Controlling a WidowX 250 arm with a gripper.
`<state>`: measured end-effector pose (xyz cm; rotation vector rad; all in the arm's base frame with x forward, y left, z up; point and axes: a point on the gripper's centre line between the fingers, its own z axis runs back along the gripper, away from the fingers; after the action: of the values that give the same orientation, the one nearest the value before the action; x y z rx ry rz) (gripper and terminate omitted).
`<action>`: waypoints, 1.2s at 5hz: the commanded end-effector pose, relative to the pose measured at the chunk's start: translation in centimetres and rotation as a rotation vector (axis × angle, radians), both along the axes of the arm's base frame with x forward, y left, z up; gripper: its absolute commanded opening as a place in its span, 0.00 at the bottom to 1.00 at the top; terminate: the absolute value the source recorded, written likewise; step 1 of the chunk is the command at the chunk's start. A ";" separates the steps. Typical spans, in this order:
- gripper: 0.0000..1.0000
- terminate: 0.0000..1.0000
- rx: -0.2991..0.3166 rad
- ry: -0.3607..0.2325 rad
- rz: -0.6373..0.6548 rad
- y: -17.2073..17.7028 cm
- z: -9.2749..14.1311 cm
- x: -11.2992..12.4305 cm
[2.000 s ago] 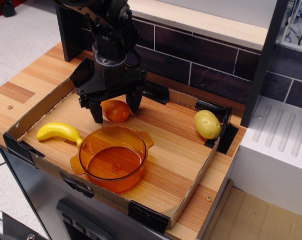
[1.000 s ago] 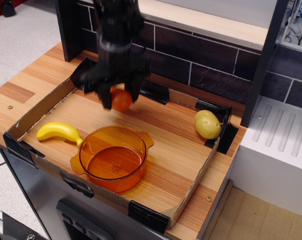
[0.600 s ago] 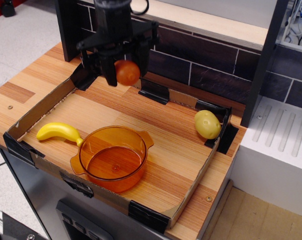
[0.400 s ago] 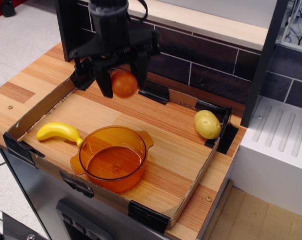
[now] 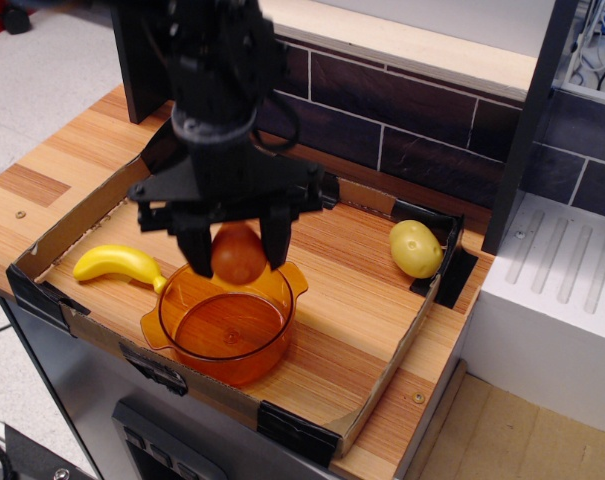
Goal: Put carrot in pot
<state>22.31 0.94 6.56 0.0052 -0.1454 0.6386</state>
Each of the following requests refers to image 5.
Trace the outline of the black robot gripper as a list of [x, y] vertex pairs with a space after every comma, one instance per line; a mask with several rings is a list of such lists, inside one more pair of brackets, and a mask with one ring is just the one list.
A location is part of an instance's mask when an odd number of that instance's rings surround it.
[[195, 273], [213, 277], [213, 224], [259, 219], [272, 270], [287, 259], [291, 223], [323, 207], [323, 167], [265, 152], [251, 143], [191, 150], [127, 192], [142, 231], [165, 230]]

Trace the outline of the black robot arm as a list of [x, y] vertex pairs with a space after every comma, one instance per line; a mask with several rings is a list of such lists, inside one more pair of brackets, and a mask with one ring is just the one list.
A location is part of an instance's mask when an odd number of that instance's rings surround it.
[[281, 267], [293, 223], [323, 206], [323, 168], [286, 157], [297, 137], [268, 144], [255, 127], [265, 102], [300, 125], [275, 90], [286, 46], [255, 1], [136, 1], [133, 9], [168, 74], [177, 144], [129, 189], [140, 228], [174, 236], [192, 269], [211, 277], [211, 226], [255, 219], [268, 264]]

